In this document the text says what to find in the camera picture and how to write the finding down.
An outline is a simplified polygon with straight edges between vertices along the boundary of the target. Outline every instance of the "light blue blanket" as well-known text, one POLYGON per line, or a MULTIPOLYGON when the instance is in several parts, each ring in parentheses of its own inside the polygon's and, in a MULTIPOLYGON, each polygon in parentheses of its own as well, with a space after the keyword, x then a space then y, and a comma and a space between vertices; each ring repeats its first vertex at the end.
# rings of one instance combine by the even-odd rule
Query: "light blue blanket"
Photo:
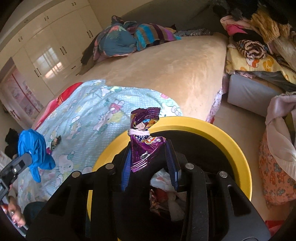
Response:
POLYGON ((74 170, 91 172, 102 151, 130 128, 130 114, 137 108, 160 107, 160 117, 181 115, 177 103, 150 89, 106 86, 105 80, 80 85, 38 128, 47 147, 61 135, 52 156, 56 167, 40 170, 41 183, 27 168, 18 177, 18 203, 47 201, 74 170))

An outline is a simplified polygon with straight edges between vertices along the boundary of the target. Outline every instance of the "silver bolt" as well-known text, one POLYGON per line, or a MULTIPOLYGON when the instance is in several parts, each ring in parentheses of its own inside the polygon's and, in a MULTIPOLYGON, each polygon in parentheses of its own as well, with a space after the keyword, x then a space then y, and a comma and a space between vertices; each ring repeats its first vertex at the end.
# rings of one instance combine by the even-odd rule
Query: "silver bolt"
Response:
POLYGON ((185 167, 189 170, 194 168, 194 165, 192 163, 186 163, 185 167))
POLYGON ((226 178, 228 176, 227 172, 221 171, 219 172, 220 177, 226 178))
POLYGON ((80 176, 80 172, 78 171, 75 171, 72 173, 72 177, 76 178, 76 177, 79 177, 80 176))
POLYGON ((114 164, 108 163, 105 167, 106 167, 106 169, 111 170, 114 168, 114 164))

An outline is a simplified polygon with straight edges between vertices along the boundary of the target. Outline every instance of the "tile floor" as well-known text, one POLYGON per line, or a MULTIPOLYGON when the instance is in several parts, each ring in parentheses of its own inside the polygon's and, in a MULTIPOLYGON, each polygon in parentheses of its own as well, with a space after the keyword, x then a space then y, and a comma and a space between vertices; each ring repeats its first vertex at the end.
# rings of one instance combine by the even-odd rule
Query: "tile floor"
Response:
POLYGON ((263 220, 284 220, 289 214, 289 205, 274 206, 268 209, 263 197, 261 178, 259 177, 258 150, 265 131, 265 118, 248 110, 234 106, 223 96, 214 125, 230 135, 245 154, 252 173, 252 203, 263 220))

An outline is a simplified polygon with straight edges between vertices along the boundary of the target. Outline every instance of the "yellow blanket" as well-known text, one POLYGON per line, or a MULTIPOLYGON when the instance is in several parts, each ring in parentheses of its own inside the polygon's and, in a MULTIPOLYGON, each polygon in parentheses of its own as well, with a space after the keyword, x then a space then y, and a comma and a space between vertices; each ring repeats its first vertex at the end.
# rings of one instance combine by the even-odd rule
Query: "yellow blanket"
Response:
POLYGON ((296 73, 279 65, 279 63, 270 55, 267 55, 263 59, 245 58, 232 44, 228 45, 225 69, 228 74, 233 74, 235 70, 267 72, 281 71, 286 80, 296 84, 296 73))

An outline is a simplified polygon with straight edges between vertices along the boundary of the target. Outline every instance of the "candy wrapper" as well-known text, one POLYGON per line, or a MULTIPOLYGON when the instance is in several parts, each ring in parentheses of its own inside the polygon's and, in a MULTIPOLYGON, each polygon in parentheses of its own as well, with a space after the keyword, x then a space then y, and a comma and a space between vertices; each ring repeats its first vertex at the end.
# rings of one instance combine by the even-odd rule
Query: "candy wrapper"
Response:
POLYGON ((131 170, 145 168, 165 143, 164 137, 152 137, 148 129, 159 121, 160 108, 136 109, 131 112, 131 170))

